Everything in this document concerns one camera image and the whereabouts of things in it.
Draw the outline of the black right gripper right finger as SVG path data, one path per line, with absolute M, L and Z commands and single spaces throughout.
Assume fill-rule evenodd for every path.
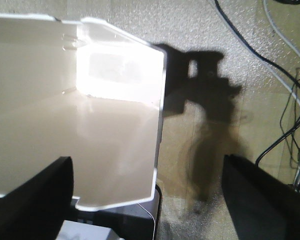
M 225 155 L 221 188 L 240 240 L 300 240 L 300 194 L 248 159 Z

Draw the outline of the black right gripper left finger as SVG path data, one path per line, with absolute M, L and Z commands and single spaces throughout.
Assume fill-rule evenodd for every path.
M 73 197 L 73 162 L 63 156 L 0 198 L 0 240 L 55 240 Z

